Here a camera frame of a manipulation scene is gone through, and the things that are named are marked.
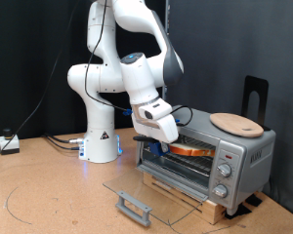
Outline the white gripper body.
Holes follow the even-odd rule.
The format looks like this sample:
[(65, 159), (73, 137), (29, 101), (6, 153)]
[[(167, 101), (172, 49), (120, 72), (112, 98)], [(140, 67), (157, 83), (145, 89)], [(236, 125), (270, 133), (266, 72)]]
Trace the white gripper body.
[(162, 98), (132, 106), (136, 132), (166, 143), (178, 138), (178, 128), (172, 116), (172, 106)]

